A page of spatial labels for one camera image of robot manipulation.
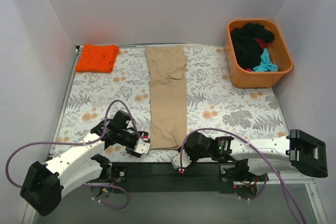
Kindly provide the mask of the beige t shirt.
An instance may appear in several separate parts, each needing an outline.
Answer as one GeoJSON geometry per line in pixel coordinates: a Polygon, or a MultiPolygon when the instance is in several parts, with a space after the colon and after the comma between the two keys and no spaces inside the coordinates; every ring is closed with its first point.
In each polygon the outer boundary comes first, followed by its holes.
{"type": "Polygon", "coordinates": [[[187,134],[187,56],[183,46],[145,49],[153,149],[178,149],[187,134]]]}

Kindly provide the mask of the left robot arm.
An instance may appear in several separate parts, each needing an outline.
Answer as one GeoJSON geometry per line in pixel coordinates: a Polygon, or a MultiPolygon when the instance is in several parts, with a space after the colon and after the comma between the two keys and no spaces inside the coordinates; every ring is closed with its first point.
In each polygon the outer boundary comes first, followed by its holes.
{"type": "Polygon", "coordinates": [[[128,169],[112,165],[101,153],[119,144],[128,154],[141,157],[151,144],[149,133],[130,127],[130,115],[118,111],[112,119],[101,121],[93,127],[78,146],[45,163],[34,162],[28,169],[20,196],[41,216],[47,216],[69,192],[87,183],[102,183],[97,195],[111,194],[117,183],[124,183],[128,169]]]}

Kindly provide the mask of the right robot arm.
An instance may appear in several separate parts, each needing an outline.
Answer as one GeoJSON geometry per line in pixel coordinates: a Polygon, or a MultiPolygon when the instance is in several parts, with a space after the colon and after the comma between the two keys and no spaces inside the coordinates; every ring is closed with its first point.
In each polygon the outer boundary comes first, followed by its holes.
{"type": "Polygon", "coordinates": [[[193,131],[171,163],[183,173],[201,158],[229,164],[223,173],[233,182],[276,172],[300,172],[314,178],[328,176],[325,142],[301,130],[290,130],[289,135],[278,138],[250,141],[233,133],[212,139],[193,131]]]}

